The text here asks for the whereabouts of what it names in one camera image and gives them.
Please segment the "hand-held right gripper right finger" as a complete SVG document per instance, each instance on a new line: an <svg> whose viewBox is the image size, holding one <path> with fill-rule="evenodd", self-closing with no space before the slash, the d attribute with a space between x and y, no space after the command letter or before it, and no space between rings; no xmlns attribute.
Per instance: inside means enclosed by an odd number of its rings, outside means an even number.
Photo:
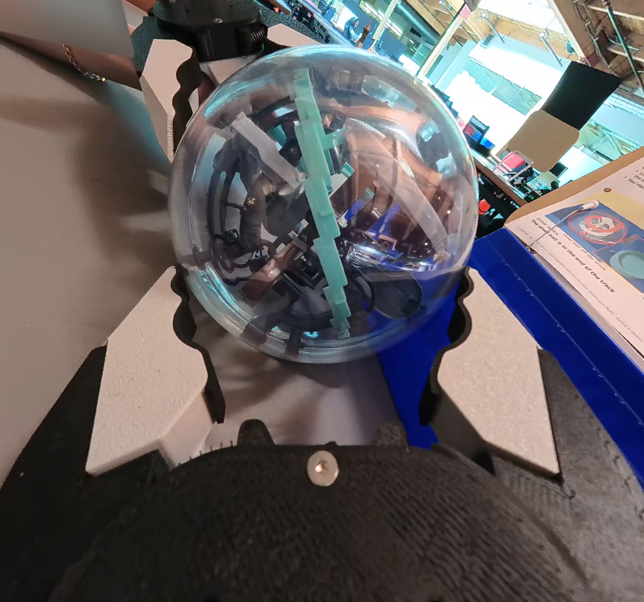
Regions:
<svg viewBox="0 0 644 602"><path fill-rule="evenodd" d="M464 269L447 335L419 402L420 423L472 460L498 455L557 475L542 349L473 268Z"/></svg>

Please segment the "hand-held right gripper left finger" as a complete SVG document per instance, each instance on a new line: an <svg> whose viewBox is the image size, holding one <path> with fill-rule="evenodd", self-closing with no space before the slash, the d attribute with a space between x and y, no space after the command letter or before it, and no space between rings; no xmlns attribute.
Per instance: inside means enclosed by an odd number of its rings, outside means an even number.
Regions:
<svg viewBox="0 0 644 602"><path fill-rule="evenodd" d="M106 341L86 472L151 452L170 467L200 454L225 400L181 270L168 268Z"/></svg>

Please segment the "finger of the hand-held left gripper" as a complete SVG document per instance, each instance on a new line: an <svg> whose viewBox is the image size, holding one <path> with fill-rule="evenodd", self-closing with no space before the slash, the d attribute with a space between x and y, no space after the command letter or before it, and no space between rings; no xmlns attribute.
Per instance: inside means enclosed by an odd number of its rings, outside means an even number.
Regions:
<svg viewBox="0 0 644 602"><path fill-rule="evenodd" d="M153 40L140 78L151 123L166 156L176 148L200 104L214 90L195 50L176 40Z"/></svg>
<svg viewBox="0 0 644 602"><path fill-rule="evenodd" d="M286 25L275 25L267 30L263 48L256 54L207 62L207 77L214 85L221 85L231 75L262 57L284 49L318 45L314 38Z"/></svg>

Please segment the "clear plastic maze ball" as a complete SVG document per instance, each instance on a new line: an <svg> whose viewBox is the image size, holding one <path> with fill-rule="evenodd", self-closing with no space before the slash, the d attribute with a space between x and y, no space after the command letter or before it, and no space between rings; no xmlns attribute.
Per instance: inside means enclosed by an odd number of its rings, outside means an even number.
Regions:
<svg viewBox="0 0 644 602"><path fill-rule="evenodd" d="M204 101L169 191L187 284L272 357L352 361L428 323L477 230L455 115L392 60L310 45L243 67Z"/></svg>

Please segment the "blue plastic bin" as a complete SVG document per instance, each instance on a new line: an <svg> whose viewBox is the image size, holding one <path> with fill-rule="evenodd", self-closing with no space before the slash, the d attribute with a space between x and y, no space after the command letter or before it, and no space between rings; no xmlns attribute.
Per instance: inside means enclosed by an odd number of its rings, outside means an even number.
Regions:
<svg viewBox="0 0 644 602"><path fill-rule="evenodd" d="M643 370L507 229L475 241L470 265L551 352L643 484ZM434 358L450 342L455 292L406 340L379 359L410 445L437 442L419 403Z"/></svg>

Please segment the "printed instruction sheet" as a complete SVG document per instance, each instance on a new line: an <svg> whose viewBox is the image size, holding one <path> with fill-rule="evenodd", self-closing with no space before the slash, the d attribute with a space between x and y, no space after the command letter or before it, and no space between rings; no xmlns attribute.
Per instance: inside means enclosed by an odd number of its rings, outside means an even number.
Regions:
<svg viewBox="0 0 644 602"><path fill-rule="evenodd" d="M643 162L509 231L643 366Z"/></svg>

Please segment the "instruction sheet on board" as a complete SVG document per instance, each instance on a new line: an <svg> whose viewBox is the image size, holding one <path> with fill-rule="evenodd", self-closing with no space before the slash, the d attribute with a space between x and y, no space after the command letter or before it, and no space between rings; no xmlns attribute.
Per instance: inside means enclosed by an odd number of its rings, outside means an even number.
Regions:
<svg viewBox="0 0 644 602"><path fill-rule="evenodd" d="M549 194L526 204L511 214L511 216L505 221L504 228L510 229L513 222L524 217L531 217L535 212L544 212L553 204L568 202L570 199L576 198L577 196L587 196L591 193L589 190L591 187L598 184L604 187L605 180L609 177L621 173L628 166L642 162L643 147L640 147L637 150L621 156L615 161L607 163L599 169L576 180L570 181L561 188L551 191Z"/></svg>

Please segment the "beige hanging panel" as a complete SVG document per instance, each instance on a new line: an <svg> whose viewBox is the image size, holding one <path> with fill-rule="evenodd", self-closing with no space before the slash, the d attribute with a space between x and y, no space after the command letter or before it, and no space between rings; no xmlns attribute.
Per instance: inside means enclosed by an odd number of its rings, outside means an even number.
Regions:
<svg viewBox="0 0 644 602"><path fill-rule="evenodd" d="M531 113L503 149L516 151L538 172L550 171L573 147L580 130L542 109Z"/></svg>

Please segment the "black hanging panel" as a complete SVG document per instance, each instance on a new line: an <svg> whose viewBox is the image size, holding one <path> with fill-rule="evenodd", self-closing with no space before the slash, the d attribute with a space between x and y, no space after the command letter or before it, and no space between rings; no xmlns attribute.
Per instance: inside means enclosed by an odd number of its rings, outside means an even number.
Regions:
<svg viewBox="0 0 644 602"><path fill-rule="evenodd" d="M541 106L559 121L581 130L622 79L610 73L569 61L565 72Z"/></svg>

